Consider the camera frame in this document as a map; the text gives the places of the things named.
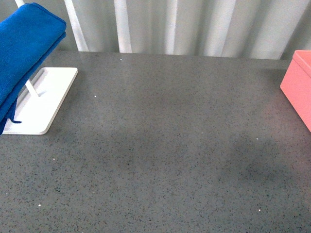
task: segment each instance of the folded towel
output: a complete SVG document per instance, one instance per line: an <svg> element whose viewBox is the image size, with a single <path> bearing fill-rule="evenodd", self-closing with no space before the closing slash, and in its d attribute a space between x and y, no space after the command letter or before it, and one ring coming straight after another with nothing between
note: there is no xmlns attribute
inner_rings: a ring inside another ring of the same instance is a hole
<svg viewBox="0 0 311 233"><path fill-rule="evenodd" d="M36 3L24 4L0 23L0 134L14 121L19 92L66 36L66 22Z"/></svg>

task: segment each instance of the white metal rod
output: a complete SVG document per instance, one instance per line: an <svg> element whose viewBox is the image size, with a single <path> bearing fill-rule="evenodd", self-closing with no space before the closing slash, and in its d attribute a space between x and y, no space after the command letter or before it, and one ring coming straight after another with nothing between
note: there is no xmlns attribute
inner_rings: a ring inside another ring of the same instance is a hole
<svg viewBox="0 0 311 233"><path fill-rule="evenodd" d="M72 0L64 0L78 51L89 52Z"/></svg>
<svg viewBox="0 0 311 233"><path fill-rule="evenodd" d="M35 91L34 86L31 84L31 82L29 80L27 80L26 82L26 87L29 91L29 93L33 96L33 97L39 97L38 93Z"/></svg>
<svg viewBox="0 0 311 233"><path fill-rule="evenodd" d="M132 52L126 0L114 0L120 52Z"/></svg>

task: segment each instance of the blue towel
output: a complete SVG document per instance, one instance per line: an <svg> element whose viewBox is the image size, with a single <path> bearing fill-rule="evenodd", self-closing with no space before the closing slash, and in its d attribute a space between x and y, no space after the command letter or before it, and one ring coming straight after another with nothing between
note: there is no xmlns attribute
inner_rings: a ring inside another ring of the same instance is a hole
<svg viewBox="0 0 311 233"><path fill-rule="evenodd" d="M30 76L66 36L66 22L36 3L0 23L0 134L14 121L17 97Z"/></svg>

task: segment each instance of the table surface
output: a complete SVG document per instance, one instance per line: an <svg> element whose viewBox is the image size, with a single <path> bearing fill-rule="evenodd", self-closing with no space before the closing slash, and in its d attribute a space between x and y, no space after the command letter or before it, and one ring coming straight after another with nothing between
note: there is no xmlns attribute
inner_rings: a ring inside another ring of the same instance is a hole
<svg viewBox="0 0 311 233"><path fill-rule="evenodd" d="M290 61L55 51L50 130L0 137L2 232L311 232Z"/></svg>

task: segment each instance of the pink storage box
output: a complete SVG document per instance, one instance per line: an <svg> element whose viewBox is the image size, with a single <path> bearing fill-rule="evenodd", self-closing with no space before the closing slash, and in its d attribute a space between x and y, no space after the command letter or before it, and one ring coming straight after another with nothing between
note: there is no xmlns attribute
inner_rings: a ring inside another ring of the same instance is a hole
<svg viewBox="0 0 311 233"><path fill-rule="evenodd" d="M296 50L281 89L311 131L311 50Z"/></svg>

